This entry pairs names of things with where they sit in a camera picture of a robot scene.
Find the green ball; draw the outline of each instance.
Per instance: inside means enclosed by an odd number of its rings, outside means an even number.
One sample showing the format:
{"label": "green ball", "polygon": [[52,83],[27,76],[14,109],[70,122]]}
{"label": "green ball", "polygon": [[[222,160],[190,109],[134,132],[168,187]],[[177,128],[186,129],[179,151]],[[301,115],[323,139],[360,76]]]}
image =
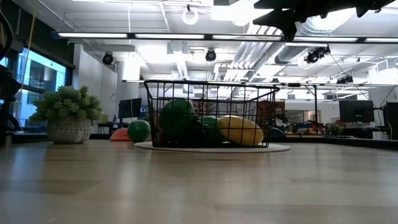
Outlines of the green ball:
{"label": "green ball", "polygon": [[127,135],[133,142],[144,142],[150,138],[150,125],[147,121],[137,120],[130,123]]}
{"label": "green ball", "polygon": [[208,126],[208,128],[205,126],[204,130],[208,133],[211,142],[222,143],[225,138],[216,128],[217,120],[215,116],[204,116],[202,124]]}
{"label": "green ball", "polygon": [[159,113],[159,125],[166,136],[181,137],[194,120],[192,103],[184,99],[167,102]]}

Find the wire basket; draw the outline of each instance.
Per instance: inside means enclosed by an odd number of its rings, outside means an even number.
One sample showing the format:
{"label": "wire basket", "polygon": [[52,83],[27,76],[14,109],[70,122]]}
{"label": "wire basket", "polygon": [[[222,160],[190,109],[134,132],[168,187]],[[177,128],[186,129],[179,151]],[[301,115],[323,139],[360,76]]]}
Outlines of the wire basket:
{"label": "wire basket", "polygon": [[144,82],[154,147],[268,147],[276,86]]}

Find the round white mat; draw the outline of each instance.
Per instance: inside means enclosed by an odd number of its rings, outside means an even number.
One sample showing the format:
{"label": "round white mat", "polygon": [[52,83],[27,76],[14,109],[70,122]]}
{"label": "round white mat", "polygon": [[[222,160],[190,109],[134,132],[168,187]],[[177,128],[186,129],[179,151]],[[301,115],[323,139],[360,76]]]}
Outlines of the round white mat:
{"label": "round white mat", "polygon": [[151,149],[151,150],[166,150],[178,152],[212,152],[212,153],[255,153],[255,152],[283,152],[288,151],[290,147],[280,144],[269,144],[269,147],[242,147],[242,148],[167,148],[167,147],[153,147],[152,142],[135,143],[134,146]]}

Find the textured pot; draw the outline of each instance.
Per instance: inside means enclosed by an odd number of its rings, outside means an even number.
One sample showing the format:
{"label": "textured pot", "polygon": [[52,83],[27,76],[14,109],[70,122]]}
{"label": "textured pot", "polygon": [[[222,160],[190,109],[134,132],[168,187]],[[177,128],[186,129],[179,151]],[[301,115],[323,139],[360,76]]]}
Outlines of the textured pot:
{"label": "textured pot", "polygon": [[47,136],[55,144],[81,144],[90,138],[89,119],[64,118],[51,120],[47,125]]}

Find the computer monitor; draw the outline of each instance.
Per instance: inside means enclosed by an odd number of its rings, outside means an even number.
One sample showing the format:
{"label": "computer monitor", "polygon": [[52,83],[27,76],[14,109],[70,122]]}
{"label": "computer monitor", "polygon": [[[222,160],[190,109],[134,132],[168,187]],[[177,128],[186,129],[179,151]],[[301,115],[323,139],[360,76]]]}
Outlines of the computer monitor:
{"label": "computer monitor", "polygon": [[373,101],[340,100],[339,107],[341,122],[368,123],[374,121]]}
{"label": "computer monitor", "polygon": [[138,118],[141,113],[141,98],[121,100],[119,102],[118,118]]}

